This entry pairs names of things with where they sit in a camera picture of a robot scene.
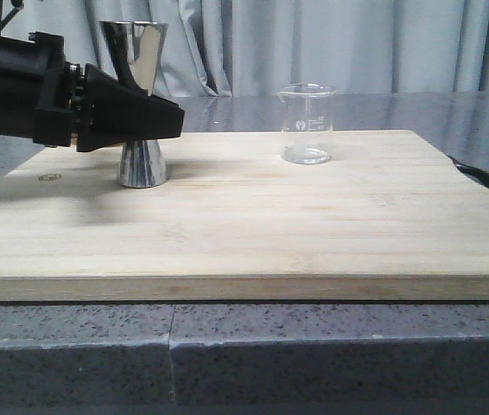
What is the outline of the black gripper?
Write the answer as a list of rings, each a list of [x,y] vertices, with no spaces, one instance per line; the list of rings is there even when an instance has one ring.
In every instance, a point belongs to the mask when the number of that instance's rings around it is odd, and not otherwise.
[[[181,135],[184,111],[167,99],[122,86],[93,65],[85,85],[66,61],[64,38],[34,32],[0,36],[0,135],[91,152],[130,141]]]

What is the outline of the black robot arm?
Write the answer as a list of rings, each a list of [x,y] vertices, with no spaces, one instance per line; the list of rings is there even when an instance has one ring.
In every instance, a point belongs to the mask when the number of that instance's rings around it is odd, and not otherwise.
[[[1,31],[22,8],[0,2],[0,135],[91,152],[124,142],[179,137],[184,111],[134,80],[96,66],[68,62],[60,35],[35,32],[31,41]]]

